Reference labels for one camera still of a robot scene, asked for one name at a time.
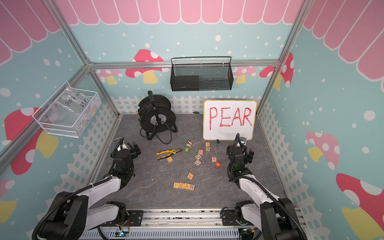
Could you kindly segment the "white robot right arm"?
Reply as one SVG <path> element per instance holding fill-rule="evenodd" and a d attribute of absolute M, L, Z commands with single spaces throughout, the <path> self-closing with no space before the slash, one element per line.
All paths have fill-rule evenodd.
<path fill-rule="evenodd" d="M 254 157 L 254 152 L 247 149 L 246 141 L 236 134 L 233 144 L 227 147 L 229 182 L 251 197 L 250 201 L 237 203 L 236 220 L 255 226 L 265 240 L 306 240 L 308 236 L 292 201 L 267 190 L 246 167 Z"/>

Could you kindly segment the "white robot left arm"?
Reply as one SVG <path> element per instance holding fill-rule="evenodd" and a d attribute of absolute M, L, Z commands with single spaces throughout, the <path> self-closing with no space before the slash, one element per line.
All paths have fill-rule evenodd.
<path fill-rule="evenodd" d="M 115 144 L 112 166 L 103 179 L 75 192 L 57 194 L 36 225 L 33 240 L 77 240 L 83 232 L 99 229 L 105 223 L 118 227 L 130 223 L 132 217 L 124 203 L 109 201 L 94 207 L 104 197 L 123 189 L 135 176 L 134 159 L 141 154 L 139 146 L 124 138 L 116 139 Z"/>

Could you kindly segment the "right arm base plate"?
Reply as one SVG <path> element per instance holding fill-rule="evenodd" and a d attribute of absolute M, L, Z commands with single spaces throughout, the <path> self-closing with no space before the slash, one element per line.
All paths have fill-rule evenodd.
<path fill-rule="evenodd" d="M 240 224 L 237 222 L 236 214 L 234 209 L 229 209 L 224 207 L 220 211 L 220 218 L 222 220 L 223 226 L 239 226 Z"/>

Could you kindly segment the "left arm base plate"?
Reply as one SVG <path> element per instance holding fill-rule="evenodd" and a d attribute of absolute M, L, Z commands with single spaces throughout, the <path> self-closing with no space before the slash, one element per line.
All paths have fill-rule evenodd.
<path fill-rule="evenodd" d="M 142 225 L 144 211 L 128 210 L 123 214 L 123 222 L 119 226 L 140 227 Z"/>

